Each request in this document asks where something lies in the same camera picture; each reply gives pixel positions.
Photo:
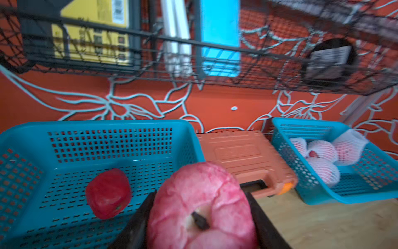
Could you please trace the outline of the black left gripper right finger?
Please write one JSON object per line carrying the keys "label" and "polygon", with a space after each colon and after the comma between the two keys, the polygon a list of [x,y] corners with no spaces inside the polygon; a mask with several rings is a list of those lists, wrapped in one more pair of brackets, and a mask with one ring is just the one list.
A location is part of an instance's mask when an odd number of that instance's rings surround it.
{"label": "black left gripper right finger", "polygon": [[285,241],[271,220],[264,213],[251,193],[245,192],[256,227],[259,249],[292,249]]}

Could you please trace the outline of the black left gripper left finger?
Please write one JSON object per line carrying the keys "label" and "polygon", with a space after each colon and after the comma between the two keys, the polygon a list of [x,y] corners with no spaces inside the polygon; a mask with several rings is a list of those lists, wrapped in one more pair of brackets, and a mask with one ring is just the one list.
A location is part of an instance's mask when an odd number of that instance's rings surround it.
{"label": "black left gripper left finger", "polygon": [[146,249],[146,228],[157,191],[150,193],[108,249]]}

